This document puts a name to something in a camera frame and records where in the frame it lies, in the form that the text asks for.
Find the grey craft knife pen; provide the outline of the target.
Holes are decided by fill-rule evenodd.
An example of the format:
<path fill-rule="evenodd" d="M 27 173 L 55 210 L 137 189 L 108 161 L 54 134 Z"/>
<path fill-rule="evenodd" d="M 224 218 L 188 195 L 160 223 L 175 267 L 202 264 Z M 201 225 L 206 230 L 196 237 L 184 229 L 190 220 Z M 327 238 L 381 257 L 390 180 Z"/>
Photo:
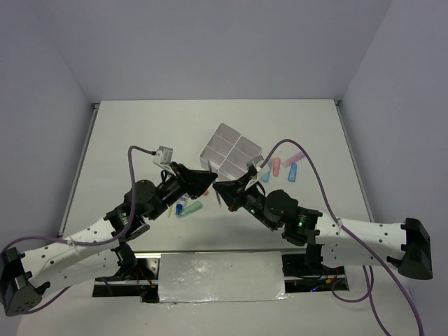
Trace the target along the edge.
<path fill-rule="evenodd" d="M 210 171 L 210 172 L 214 172 L 210 160 L 207 160 L 207 165 L 208 165 L 209 171 Z M 218 203 L 219 207 L 222 207 L 221 197 L 220 197 L 218 191 L 215 189 L 215 184 L 216 184 L 216 179 L 215 179 L 215 181 L 212 183 L 212 188 L 213 188 L 213 190 L 214 190 L 214 192 L 215 192 L 216 199 L 217 199 L 217 203 Z"/>

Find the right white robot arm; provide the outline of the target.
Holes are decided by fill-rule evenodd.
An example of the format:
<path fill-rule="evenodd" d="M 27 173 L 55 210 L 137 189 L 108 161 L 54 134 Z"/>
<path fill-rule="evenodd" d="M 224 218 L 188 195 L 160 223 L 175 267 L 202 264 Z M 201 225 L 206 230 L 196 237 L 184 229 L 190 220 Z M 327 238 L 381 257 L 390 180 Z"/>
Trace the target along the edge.
<path fill-rule="evenodd" d="M 433 278 L 431 238 L 422 222 L 371 223 L 299 205 L 286 191 L 266 193 L 247 172 L 233 181 L 216 182 L 213 189 L 229 211 L 246 210 L 282 239 L 306 248 L 304 266 L 312 274 L 349 265 L 387 266 L 410 279 Z"/>

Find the blue white glue tube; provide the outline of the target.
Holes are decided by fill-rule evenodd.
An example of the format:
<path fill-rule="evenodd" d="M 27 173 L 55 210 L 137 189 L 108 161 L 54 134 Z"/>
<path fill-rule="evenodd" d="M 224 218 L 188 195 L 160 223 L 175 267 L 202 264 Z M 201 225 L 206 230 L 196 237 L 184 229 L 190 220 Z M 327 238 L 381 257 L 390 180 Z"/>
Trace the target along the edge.
<path fill-rule="evenodd" d="M 189 196 L 187 194 L 184 194 L 177 200 L 176 205 L 175 205 L 175 215 L 177 217 L 182 216 L 183 210 L 188 205 L 188 199 L 189 199 Z"/>

